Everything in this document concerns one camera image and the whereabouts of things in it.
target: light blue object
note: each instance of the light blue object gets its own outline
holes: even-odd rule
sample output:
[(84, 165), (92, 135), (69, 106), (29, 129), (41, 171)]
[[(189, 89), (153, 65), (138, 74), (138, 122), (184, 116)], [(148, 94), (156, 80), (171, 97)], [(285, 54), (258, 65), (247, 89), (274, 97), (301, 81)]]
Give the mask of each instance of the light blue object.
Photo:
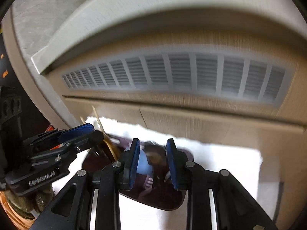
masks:
[(153, 177), (153, 167), (148, 164), (146, 153), (141, 150), (136, 173)]

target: vent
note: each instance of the vent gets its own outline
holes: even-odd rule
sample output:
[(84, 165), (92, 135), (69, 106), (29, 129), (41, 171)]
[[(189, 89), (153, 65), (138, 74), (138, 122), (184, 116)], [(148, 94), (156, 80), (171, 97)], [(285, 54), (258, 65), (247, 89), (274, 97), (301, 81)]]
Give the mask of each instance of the vent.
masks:
[(224, 58), (222, 92), (238, 95), (244, 67), (243, 59)]
[(292, 70), (221, 53), (142, 53), (62, 75), (69, 89), (153, 90), (280, 105)]
[(196, 54), (197, 87), (215, 92), (217, 55)]
[(136, 87), (143, 87), (147, 85), (147, 80), (139, 57), (125, 59), (133, 83)]
[(266, 71), (267, 64), (251, 61), (243, 94), (244, 97), (258, 99)]

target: gray vent cover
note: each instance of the gray vent cover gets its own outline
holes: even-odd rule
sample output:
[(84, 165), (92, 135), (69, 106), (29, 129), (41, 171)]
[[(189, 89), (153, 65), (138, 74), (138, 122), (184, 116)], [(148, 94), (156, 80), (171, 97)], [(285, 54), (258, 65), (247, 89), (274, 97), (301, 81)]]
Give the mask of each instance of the gray vent cover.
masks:
[(219, 53), (169, 52), (103, 62), (62, 75), (68, 88), (184, 92), (280, 105), (292, 70)]

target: orange spot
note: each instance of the orange spot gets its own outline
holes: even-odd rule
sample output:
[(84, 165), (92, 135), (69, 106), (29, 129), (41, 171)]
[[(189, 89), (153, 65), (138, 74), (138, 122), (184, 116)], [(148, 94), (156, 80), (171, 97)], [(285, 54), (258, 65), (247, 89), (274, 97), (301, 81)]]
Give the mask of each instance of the orange spot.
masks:
[(9, 74), (9, 71), (6, 70), (6, 71), (2, 74), (2, 77), (5, 78), (8, 74)]

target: blue gripper pad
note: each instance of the blue gripper pad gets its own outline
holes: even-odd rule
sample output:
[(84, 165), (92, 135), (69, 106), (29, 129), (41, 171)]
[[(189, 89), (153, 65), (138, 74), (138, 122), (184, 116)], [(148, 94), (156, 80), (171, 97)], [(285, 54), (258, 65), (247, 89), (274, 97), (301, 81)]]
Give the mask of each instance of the blue gripper pad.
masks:
[(140, 141), (137, 138), (134, 138), (130, 147), (130, 151), (132, 148), (132, 145), (135, 144), (135, 150), (133, 154), (133, 159), (132, 163), (130, 166), (130, 181), (129, 181), (129, 188), (132, 189), (134, 182), (135, 182), (135, 177), (136, 177), (136, 171), (138, 169), (138, 162), (139, 162), (139, 155), (140, 155)]
[(179, 188), (179, 184), (177, 180), (177, 167), (176, 167), (175, 157), (174, 157), (176, 152), (177, 152), (177, 148), (176, 148), (174, 139), (172, 138), (168, 139), (168, 141), (166, 142), (166, 154), (167, 154), (167, 160), (168, 160), (168, 167), (171, 173), (172, 184), (174, 185), (174, 188), (177, 190)]
[(59, 137), (59, 143), (64, 143), (69, 141), (73, 138), (80, 137), (85, 134), (89, 134), (90, 132), (94, 131), (94, 126), (90, 123), (86, 123), (70, 130), (64, 131), (61, 136)]

